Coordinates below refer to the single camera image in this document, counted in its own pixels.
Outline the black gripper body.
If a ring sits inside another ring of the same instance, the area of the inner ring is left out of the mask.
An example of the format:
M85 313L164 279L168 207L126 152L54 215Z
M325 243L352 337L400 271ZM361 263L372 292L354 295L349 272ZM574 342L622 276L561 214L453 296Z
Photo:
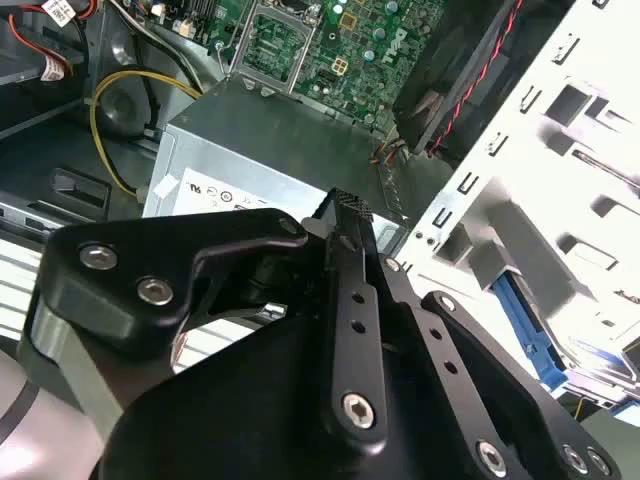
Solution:
M152 388L103 479L466 479L455 394L467 335L405 305L317 305Z

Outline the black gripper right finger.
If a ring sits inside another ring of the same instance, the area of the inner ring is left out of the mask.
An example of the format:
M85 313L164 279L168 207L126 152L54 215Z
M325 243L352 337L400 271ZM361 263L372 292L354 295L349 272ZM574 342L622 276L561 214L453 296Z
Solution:
M604 448L343 198L343 442L361 479L617 479Z

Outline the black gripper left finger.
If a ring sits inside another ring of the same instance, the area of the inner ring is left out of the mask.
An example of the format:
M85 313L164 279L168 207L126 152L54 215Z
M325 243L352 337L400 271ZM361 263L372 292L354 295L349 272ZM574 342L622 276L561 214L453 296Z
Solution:
M343 198L303 222L273 209L70 226L48 240L30 307L107 443L152 388L305 308L343 311Z

